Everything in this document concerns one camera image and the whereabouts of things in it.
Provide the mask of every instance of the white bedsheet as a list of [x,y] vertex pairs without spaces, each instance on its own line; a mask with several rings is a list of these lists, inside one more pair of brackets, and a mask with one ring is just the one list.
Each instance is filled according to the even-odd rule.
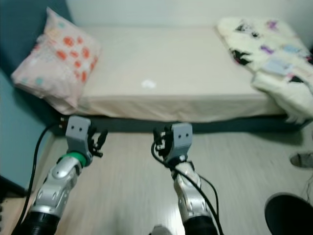
[[284,113],[213,28],[84,27],[103,47],[80,114],[209,122]]

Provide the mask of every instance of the pink pillow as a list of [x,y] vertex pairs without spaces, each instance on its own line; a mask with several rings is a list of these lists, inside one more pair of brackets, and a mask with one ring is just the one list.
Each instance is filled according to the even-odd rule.
[[38,44],[13,72],[16,86],[45,98],[60,113],[75,112],[100,44],[50,8]]

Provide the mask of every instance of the light wooden floor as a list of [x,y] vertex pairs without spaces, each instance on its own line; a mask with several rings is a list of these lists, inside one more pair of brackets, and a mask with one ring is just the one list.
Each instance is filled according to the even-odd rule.
[[[313,150],[312,130],[313,125],[298,134],[194,135],[189,159],[217,188],[226,235],[269,234],[266,200],[277,192],[300,195],[311,175],[293,167],[289,156]],[[57,234],[147,235],[156,224],[184,234],[170,172],[150,155],[152,140],[149,134],[109,134],[104,158],[94,158],[71,192]],[[66,149],[65,139],[57,139],[46,168]],[[215,205],[211,189],[202,188]],[[22,204],[22,199],[5,201],[4,235],[13,229]]]

